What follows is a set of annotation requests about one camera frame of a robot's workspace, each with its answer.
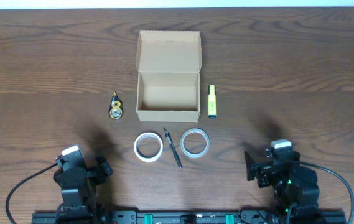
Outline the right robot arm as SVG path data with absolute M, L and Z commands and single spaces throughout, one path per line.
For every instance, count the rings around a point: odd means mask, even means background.
M 320 195 L 316 171 L 300 165 L 300 153 L 292 147 L 266 151 L 271 160 L 262 163 L 245 152 L 247 180 L 257 180 L 260 188 L 271 186 L 283 210 L 294 206 L 294 218 L 314 215 Z

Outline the clear tape roll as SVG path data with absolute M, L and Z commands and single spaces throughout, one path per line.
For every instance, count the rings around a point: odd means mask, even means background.
M 189 158 L 201 158 L 210 149 L 210 137 L 200 128 L 190 128 L 182 134 L 180 148 Z

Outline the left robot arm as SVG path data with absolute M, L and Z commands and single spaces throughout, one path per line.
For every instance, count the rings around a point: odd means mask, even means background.
M 113 171 L 103 156 L 87 167 L 79 150 L 56 158 L 59 170 L 54 181 L 61 187 L 64 220 L 94 219 L 98 217 L 96 187 L 106 182 Z

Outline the cardboard box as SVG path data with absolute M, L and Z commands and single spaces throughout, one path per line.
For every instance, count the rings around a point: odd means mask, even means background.
M 198 122 L 201 67 L 199 31 L 140 31 L 136 53 L 139 120 Z

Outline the black pen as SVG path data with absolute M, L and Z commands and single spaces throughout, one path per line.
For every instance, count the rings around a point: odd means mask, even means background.
M 176 151 L 176 149 L 175 149 L 175 146 L 174 146 L 174 143 L 173 143 L 173 141 L 172 141 L 171 135 L 170 135 L 170 133 L 168 132 L 168 130 L 166 130 L 166 128 L 163 128 L 163 130 L 164 130 L 165 137 L 166 137 L 166 139 L 167 139 L 167 141 L 168 141 L 168 143 L 169 143 L 169 146 L 170 146 L 170 148 L 171 148 L 171 150 L 172 150 L 174 159 L 175 159 L 175 161 L 176 161 L 178 167 L 182 170 L 182 169 L 183 169 L 182 163 L 181 163 L 180 158 L 179 158 L 179 155 L 178 155 L 178 153 L 177 153 L 177 151 Z

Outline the yellow highlighter marker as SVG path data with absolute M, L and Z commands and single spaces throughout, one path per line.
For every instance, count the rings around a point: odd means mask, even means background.
M 208 86 L 208 117 L 211 119 L 217 117 L 217 95 L 215 85 Z

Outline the white tape roll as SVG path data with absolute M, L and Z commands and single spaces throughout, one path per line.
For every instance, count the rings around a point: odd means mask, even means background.
M 133 150 L 140 161 L 150 163 L 161 157 L 164 144 L 158 133 L 145 132 L 137 136 L 133 144 Z

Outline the yellow black correction tape dispenser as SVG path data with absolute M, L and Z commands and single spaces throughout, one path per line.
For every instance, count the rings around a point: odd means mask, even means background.
M 108 115 L 113 120 L 121 119 L 123 116 L 123 102 L 118 97 L 116 91 L 113 92 Z

